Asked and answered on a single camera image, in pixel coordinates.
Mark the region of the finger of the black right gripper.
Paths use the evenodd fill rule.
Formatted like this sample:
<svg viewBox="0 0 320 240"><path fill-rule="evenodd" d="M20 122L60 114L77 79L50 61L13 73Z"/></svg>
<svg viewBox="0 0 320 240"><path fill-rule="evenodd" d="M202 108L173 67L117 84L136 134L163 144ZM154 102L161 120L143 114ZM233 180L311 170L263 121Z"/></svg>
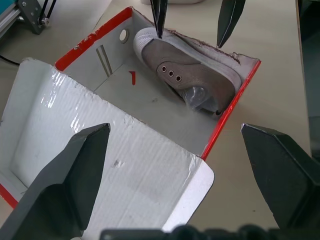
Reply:
<svg viewBox="0 0 320 240"><path fill-rule="evenodd" d="M163 37L168 0L150 0L157 37Z"/></svg>
<svg viewBox="0 0 320 240"><path fill-rule="evenodd" d="M246 0L222 0L218 24L216 46L220 49L235 29L245 6Z"/></svg>

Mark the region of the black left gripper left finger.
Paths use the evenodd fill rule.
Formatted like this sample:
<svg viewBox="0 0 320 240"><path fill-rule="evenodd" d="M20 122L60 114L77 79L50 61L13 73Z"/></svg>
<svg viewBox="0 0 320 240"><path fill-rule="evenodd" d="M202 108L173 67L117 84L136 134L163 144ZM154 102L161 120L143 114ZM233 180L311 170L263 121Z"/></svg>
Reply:
<svg viewBox="0 0 320 240"><path fill-rule="evenodd" d="M72 240L89 225L110 125L81 130L36 176L0 228L0 240Z"/></svg>

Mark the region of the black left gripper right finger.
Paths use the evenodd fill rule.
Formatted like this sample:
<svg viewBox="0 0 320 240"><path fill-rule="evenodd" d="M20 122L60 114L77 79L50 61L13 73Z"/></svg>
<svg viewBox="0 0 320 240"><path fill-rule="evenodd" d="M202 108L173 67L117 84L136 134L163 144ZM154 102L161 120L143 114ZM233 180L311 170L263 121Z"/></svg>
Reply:
<svg viewBox="0 0 320 240"><path fill-rule="evenodd" d="M320 162L285 133L248 123L240 131L255 181L277 225L320 230Z"/></svg>

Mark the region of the red and white cardboard shoebox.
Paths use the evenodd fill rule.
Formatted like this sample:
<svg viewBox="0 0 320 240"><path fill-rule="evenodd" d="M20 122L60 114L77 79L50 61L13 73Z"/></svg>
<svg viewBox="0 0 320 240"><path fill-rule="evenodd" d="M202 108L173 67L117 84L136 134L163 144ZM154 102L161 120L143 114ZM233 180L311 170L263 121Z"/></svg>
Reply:
<svg viewBox="0 0 320 240"><path fill-rule="evenodd" d="M194 111L138 59L138 41L156 35L151 26L127 7L55 65L22 61L0 121L0 197L11 207L73 135L108 123L102 179L82 239L103 228L170 231L188 222L215 179L205 159L261 62L164 31L165 40L178 38L176 47L191 47L240 78L221 116Z"/></svg>

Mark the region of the brown canvas shoe white sole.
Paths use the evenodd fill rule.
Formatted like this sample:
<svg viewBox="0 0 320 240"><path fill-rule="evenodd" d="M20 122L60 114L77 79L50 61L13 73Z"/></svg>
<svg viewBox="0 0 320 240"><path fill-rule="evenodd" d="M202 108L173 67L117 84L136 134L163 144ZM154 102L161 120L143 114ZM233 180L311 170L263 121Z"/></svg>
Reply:
<svg viewBox="0 0 320 240"><path fill-rule="evenodd" d="M136 33L133 48L140 61L180 98L182 90L196 86L206 89L216 104L216 111L208 112L216 116L228 108L242 85L235 70L205 56L169 31L158 38L154 27L143 28Z"/></svg>

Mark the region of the clear plastic shoe stuffing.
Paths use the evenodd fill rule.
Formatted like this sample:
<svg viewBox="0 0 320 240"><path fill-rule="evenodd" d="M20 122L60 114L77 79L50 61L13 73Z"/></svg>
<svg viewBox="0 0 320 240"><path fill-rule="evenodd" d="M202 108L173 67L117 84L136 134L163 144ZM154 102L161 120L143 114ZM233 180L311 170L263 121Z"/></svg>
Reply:
<svg viewBox="0 0 320 240"><path fill-rule="evenodd" d="M216 111L216 103L210 93L200 86L193 86L180 91L185 103L193 110Z"/></svg>

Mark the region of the dark grey metal bracket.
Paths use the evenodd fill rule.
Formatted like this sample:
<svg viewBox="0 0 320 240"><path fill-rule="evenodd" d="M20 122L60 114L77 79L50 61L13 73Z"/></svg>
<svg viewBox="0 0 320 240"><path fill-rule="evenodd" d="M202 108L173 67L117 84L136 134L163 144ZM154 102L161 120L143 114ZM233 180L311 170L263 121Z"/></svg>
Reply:
<svg viewBox="0 0 320 240"><path fill-rule="evenodd" d="M45 14L49 0L44 0L43 6L38 0L16 0L26 26L33 34L40 35L49 25L49 16Z"/></svg>

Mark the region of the silver aluminium frame rail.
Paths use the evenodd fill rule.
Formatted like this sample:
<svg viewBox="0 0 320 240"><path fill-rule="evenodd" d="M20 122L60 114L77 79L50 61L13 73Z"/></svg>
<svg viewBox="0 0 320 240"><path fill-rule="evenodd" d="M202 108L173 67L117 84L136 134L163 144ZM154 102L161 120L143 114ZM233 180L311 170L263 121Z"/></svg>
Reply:
<svg viewBox="0 0 320 240"><path fill-rule="evenodd" d="M19 18L21 11L16 0L0 0L0 39Z"/></svg>

